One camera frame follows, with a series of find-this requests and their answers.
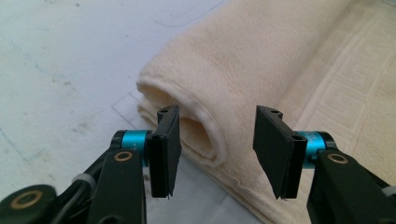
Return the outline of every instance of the white surface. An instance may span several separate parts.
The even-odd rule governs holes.
[[[138,72],[217,1],[1,1],[0,199],[63,192],[122,129],[143,129]],[[260,223],[181,158],[175,196],[148,197],[148,223]]]

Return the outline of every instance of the textured pattern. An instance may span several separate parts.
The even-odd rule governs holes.
[[[329,132],[395,182],[396,9],[324,4],[299,5],[307,13],[298,15],[270,1],[233,1],[170,43],[137,82],[146,97],[141,115],[155,124],[158,107],[180,104],[185,154],[266,222],[309,222],[312,171],[304,171],[297,200],[274,199],[251,150],[256,105],[279,109],[294,130]]]

